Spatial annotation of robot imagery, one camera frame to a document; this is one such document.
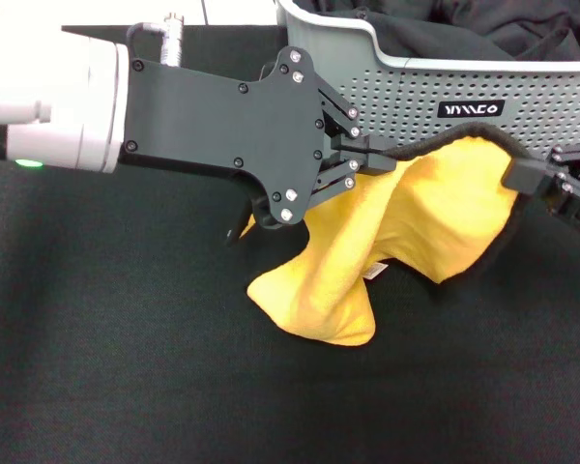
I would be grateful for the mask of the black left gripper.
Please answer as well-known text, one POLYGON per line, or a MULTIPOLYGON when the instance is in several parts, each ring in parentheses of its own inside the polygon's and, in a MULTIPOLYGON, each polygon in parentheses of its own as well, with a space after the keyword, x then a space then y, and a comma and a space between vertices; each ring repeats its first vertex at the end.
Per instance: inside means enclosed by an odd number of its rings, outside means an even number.
POLYGON ((136 59, 119 162, 245 181, 257 221, 277 228, 305 216, 323 124, 303 49, 284 47, 274 69, 252 82, 136 59))

